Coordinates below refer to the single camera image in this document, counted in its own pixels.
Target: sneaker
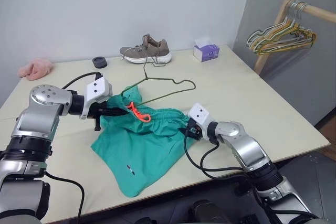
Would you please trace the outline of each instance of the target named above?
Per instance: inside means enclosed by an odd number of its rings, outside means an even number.
[[[135,47],[122,47],[120,53],[123,59],[132,63],[153,62],[156,64],[168,63],[172,59],[167,41],[157,42],[149,34],[142,37],[142,44]]]

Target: table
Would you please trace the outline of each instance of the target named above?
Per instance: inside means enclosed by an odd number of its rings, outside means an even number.
[[[115,94],[120,93],[144,77],[142,65],[134,65],[120,58],[108,58],[108,66],[101,71],[112,83]],[[148,104],[152,108],[176,108],[183,112],[199,102],[219,121],[237,121],[243,124],[248,134],[253,136],[275,162],[294,157],[329,142],[276,91],[255,74],[227,46],[222,46],[217,59],[200,63],[192,50],[173,52],[172,61],[165,67],[146,67],[150,77],[172,77],[176,80],[191,79],[197,88]],[[38,84],[64,86],[73,78],[96,71],[91,60],[63,62],[55,64],[52,72],[36,81],[21,79],[7,101],[0,109],[0,147],[9,143],[15,125],[15,118],[28,106],[28,95]],[[69,88],[83,94],[86,84],[93,80],[85,77]],[[170,82],[151,81],[142,83],[139,90],[143,99],[151,99],[182,87]],[[53,142],[53,155],[47,159],[48,171],[59,177],[73,179],[81,183],[86,191],[83,214],[129,204],[154,197],[172,190],[192,186],[208,178],[183,156],[161,179],[146,188],[140,195],[128,198],[119,190],[113,173],[90,148],[97,139],[94,121],[80,120],[68,115],[60,118]],[[205,141],[195,143],[190,148],[191,157],[199,161],[212,147]],[[238,162],[231,150],[221,145],[210,155],[205,166],[209,168],[237,166]],[[217,175],[231,174],[220,172]],[[74,217],[80,202],[80,190],[69,183],[50,180],[51,193],[49,210],[42,219],[44,223]]]

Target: teal cloth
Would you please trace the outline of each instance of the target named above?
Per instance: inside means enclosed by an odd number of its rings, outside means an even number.
[[[138,87],[108,100],[109,108],[141,103]],[[112,170],[120,190],[128,197],[161,178],[184,154],[184,135],[178,130],[189,118],[176,109],[152,109],[141,105],[141,114],[149,114],[149,123],[141,122],[132,111],[122,116],[102,116],[104,131],[91,148]],[[187,145],[193,143],[188,138]]]

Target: wooden rack pole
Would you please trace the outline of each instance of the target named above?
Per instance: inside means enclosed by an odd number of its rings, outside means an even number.
[[[288,5],[288,3],[292,1],[292,0],[284,0],[281,7],[280,7],[280,11],[278,13],[277,18],[275,19],[274,24],[278,24],[280,23],[286,16],[287,14],[287,10],[286,7]],[[336,14],[332,13],[330,11],[315,7],[315,6],[311,6],[311,5],[307,5],[304,9],[303,12],[305,13],[309,13],[310,15],[313,15],[315,17],[319,17],[322,18],[324,20],[330,21],[330,22],[334,22],[336,23]],[[264,68],[264,65],[266,64],[266,61],[269,57],[269,54],[264,54],[264,55],[260,55],[257,58],[257,61],[254,65],[254,71],[257,74],[260,74],[261,71]]]

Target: tissue box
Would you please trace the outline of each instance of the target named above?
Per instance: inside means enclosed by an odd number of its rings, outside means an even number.
[[[219,47],[215,44],[206,45],[199,48],[198,46],[194,47],[194,56],[201,62],[206,60],[215,59],[218,57]]]

